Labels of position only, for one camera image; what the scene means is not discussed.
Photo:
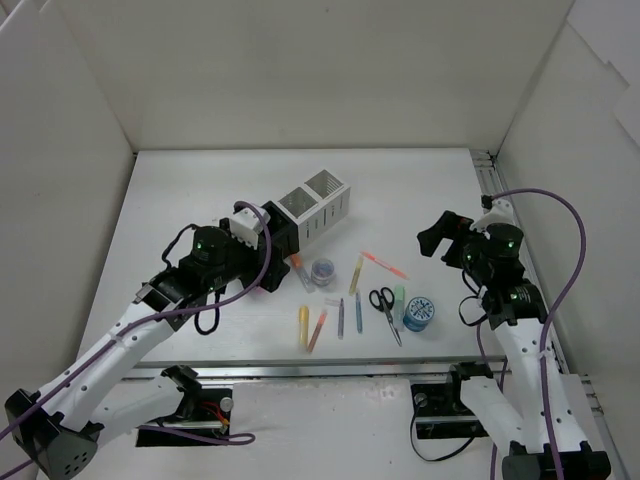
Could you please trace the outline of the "yellow cap highlighter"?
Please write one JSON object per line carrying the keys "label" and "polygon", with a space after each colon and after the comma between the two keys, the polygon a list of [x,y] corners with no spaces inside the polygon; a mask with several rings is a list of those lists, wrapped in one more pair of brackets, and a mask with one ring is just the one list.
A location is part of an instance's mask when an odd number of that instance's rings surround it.
{"label": "yellow cap highlighter", "polygon": [[307,305],[303,305],[298,310],[298,344],[301,351],[306,351],[308,348],[308,333],[309,333],[309,308]]}

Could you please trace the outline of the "orange short pen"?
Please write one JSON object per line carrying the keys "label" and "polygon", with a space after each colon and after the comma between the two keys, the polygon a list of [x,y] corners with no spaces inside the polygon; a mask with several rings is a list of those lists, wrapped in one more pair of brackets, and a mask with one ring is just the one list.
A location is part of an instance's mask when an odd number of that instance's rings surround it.
{"label": "orange short pen", "polygon": [[321,311],[320,315],[319,315],[319,318],[318,318],[318,321],[317,321],[316,326],[314,328],[314,331],[312,333],[312,336],[311,336],[311,338],[310,338],[310,340],[308,342],[308,345],[307,345],[307,352],[308,353],[312,353],[313,352],[313,350],[315,348],[315,345],[317,343],[317,340],[318,340],[318,338],[320,336],[320,333],[322,331],[322,328],[323,328],[323,326],[325,324],[327,315],[328,315],[328,311],[326,309],[323,309]]}

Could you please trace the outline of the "green highlighter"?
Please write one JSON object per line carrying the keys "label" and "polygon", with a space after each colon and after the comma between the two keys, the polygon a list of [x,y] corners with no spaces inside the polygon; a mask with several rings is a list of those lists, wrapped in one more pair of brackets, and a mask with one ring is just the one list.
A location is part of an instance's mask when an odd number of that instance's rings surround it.
{"label": "green highlighter", "polygon": [[398,332],[404,330],[405,287],[398,284],[394,287],[393,325]]}

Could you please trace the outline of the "yellow thin pen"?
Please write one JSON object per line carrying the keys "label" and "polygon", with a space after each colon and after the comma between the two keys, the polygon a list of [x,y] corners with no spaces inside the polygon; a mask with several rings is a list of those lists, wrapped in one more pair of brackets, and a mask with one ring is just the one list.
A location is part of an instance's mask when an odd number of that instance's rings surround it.
{"label": "yellow thin pen", "polygon": [[360,278],[360,274],[361,274],[361,270],[362,270],[363,264],[364,264],[364,257],[363,257],[362,254],[360,254],[358,256],[357,261],[356,261],[356,265],[355,265],[354,272],[353,272],[353,275],[352,275],[351,283],[350,283],[350,286],[349,286],[348,293],[349,293],[350,296],[354,296],[356,294],[356,290],[357,290],[357,287],[358,287],[358,281],[359,281],[359,278]]}

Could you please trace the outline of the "orange thin pen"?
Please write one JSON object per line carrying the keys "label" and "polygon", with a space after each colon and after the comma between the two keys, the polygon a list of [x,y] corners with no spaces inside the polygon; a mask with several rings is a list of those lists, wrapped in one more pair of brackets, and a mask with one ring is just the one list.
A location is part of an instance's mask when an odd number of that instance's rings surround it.
{"label": "orange thin pen", "polygon": [[376,265],[386,269],[387,271],[391,272],[392,274],[396,275],[397,277],[403,279],[403,280],[409,280],[410,277],[405,274],[404,272],[402,272],[401,270],[399,270],[398,268],[390,265],[388,262],[385,262],[383,260],[381,260],[380,258],[374,256],[373,254],[366,252],[366,251],[361,251],[360,252],[361,255],[368,259],[369,261],[375,263]]}

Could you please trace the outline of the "blue thin pen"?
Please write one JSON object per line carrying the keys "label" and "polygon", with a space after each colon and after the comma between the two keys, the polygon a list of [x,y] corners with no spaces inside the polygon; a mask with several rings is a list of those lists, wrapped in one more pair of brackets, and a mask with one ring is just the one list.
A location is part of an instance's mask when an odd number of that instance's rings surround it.
{"label": "blue thin pen", "polygon": [[355,312],[356,312],[356,329],[358,334],[363,334],[363,311],[362,299],[359,289],[355,292]]}

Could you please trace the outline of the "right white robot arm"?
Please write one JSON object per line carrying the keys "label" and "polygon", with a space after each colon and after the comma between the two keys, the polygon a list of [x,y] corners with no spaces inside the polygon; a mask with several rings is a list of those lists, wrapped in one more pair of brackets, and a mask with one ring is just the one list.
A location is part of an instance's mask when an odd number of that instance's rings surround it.
{"label": "right white robot arm", "polygon": [[490,436],[502,457],[502,477],[608,478],[608,455],[590,444],[576,420],[553,352],[543,339],[547,312],[520,261],[522,231],[504,218],[477,227],[471,219],[446,211],[417,239],[424,256],[450,240],[442,260],[478,286],[481,308],[511,368],[517,406],[480,365],[453,366],[453,380],[442,388],[445,405],[455,412],[471,410]]}

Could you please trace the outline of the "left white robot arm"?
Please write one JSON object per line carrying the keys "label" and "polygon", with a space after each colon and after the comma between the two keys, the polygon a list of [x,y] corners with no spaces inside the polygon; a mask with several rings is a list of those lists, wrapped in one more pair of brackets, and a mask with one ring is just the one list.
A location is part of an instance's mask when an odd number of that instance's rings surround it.
{"label": "left white robot arm", "polygon": [[71,479],[100,447],[130,430],[187,420],[199,409],[195,371],[174,365],[119,397],[114,387],[156,346],[203,311],[219,311],[260,287],[276,291],[299,250],[299,229],[273,202],[238,201],[215,225],[188,225],[190,252],[145,282],[115,325],[56,379],[5,403],[11,435],[50,479]]}

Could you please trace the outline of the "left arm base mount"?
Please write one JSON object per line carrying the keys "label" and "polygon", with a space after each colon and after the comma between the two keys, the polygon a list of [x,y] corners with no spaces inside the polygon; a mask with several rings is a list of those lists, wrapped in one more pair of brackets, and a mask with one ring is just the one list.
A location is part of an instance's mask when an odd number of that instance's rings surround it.
{"label": "left arm base mount", "polygon": [[[166,368],[160,375],[177,385],[182,399],[173,414],[151,420],[148,425],[216,440],[230,433],[231,414],[221,407],[223,400],[232,398],[230,388],[205,387],[198,379],[198,374],[186,366]],[[139,430],[135,446],[138,448],[211,447],[211,444],[164,431]]]}

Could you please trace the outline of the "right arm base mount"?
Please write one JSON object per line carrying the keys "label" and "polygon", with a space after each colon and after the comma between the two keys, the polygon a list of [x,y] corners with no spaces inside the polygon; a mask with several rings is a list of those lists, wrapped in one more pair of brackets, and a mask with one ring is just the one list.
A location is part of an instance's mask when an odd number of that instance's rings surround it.
{"label": "right arm base mount", "polygon": [[409,426],[410,433],[415,432],[418,440],[466,438],[457,449],[436,458],[422,455],[414,440],[411,440],[414,452],[422,460],[429,463],[450,460],[462,454],[475,439],[488,436],[478,420],[463,420],[463,417],[472,416],[472,413],[459,399],[463,373],[487,372],[486,366],[463,362],[452,367],[445,383],[416,384],[411,387],[414,413]]}

